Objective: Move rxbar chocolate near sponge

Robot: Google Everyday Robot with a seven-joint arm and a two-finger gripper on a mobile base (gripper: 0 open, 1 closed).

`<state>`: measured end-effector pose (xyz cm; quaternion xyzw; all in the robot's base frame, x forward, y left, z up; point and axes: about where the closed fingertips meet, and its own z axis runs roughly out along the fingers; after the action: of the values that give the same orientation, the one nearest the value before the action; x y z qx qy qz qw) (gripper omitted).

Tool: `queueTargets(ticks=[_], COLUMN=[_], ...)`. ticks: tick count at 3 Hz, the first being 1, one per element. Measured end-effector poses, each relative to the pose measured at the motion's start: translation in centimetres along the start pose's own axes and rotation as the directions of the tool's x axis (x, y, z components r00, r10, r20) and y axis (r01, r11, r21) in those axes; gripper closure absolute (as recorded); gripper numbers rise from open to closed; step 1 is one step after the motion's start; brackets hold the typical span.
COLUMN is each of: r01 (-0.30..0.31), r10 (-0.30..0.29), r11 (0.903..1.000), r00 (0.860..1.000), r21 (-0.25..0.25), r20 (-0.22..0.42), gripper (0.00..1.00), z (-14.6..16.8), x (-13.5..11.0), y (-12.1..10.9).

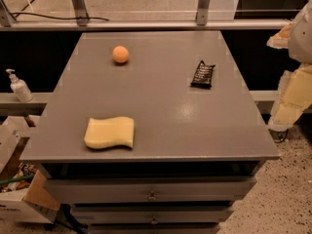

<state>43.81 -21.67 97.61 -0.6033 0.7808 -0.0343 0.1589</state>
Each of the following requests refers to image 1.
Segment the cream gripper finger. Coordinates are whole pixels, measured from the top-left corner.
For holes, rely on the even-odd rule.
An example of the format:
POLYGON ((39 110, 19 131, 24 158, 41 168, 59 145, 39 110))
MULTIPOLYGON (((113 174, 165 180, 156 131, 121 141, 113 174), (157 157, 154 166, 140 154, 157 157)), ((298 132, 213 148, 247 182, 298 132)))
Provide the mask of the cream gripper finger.
POLYGON ((291 22, 285 25, 279 32, 268 39, 266 45, 274 49, 287 49, 289 47, 291 27, 291 22))
POLYGON ((284 132, 312 105, 312 65, 302 63, 294 72, 286 70, 278 86, 268 128, 284 132))

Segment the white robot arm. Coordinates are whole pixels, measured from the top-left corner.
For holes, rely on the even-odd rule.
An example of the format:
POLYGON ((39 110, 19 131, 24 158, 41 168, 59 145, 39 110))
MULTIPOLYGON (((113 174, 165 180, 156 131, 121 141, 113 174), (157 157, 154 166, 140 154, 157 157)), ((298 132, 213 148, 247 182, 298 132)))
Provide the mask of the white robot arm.
POLYGON ((278 85, 278 97, 270 112, 268 128, 284 132, 312 105, 312 0, 294 20, 271 36, 266 43, 274 49, 287 49, 300 63, 294 72, 285 71, 278 85))

